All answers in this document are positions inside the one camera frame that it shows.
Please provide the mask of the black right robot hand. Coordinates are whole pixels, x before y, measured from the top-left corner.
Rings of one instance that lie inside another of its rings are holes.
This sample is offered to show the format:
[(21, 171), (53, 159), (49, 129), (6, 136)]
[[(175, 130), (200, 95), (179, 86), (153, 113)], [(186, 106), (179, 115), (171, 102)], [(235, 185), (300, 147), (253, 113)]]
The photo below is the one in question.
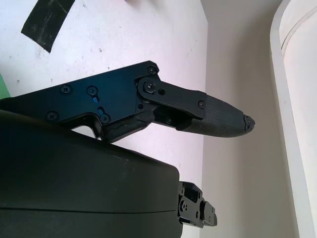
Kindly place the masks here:
[(0, 102), (3, 238), (179, 238), (217, 225), (176, 167), (115, 142), (157, 123), (231, 138), (255, 121), (145, 61)]

